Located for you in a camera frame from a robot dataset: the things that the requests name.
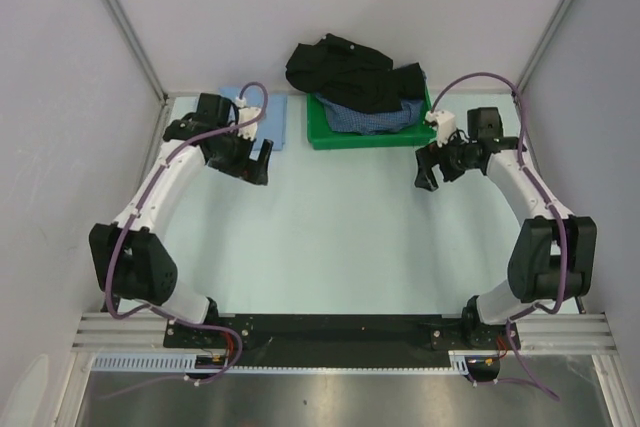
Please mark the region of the light blue long sleeve shirt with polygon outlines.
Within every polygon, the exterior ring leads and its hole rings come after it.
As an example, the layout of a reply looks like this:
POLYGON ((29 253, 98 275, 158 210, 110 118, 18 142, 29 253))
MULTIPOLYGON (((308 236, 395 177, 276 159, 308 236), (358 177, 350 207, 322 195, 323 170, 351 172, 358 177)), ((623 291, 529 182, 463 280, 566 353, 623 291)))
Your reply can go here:
MULTIPOLYGON (((220 95, 235 100, 241 91, 240 87, 221 87, 220 95)), ((248 105, 262 107, 263 95, 259 87, 249 87, 244 94, 248 105)), ((273 151, 281 151, 284 148, 286 138, 286 110, 287 96, 284 94, 268 93, 268 105, 266 115, 258 123, 254 152, 259 152, 263 140, 273 142, 273 151)))

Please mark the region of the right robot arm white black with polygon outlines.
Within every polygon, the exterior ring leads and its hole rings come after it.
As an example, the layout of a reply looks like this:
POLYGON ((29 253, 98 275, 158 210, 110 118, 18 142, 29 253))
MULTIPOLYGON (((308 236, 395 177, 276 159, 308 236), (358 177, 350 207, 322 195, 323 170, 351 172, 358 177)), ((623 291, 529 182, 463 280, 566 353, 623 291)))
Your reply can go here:
POLYGON ((434 192, 437 173, 453 182, 479 171, 500 190, 520 227, 505 281, 463 308, 463 340, 472 348, 487 348, 497 336, 508 336, 507 321, 536 310, 555 314, 566 300, 586 295, 593 278, 596 223, 574 214, 552 194, 531 165, 523 140, 505 135, 498 109, 469 110, 466 131, 448 111, 428 112, 425 122, 436 137, 416 152, 415 186, 434 192))

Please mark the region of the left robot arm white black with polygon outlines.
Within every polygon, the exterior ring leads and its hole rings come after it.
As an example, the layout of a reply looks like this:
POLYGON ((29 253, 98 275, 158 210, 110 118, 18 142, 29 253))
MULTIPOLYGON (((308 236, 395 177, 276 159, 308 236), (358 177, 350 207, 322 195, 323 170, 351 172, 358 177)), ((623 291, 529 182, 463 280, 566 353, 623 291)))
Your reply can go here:
POLYGON ((215 301, 184 282, 164 238, 181 198, 202 170, 267 185, 273 143, 255 141, 269 96, 250 104, 246 93, 254 86, 246 84, 234 99, 200 94, 194 111, 165 128, 156 160, 133 199, 112 222, 92 227, 95 273, 114 318, 125 317, 115 299, 132 300, 139 310, 185 324, 187 336, 199 346, 219 339, 215 301))

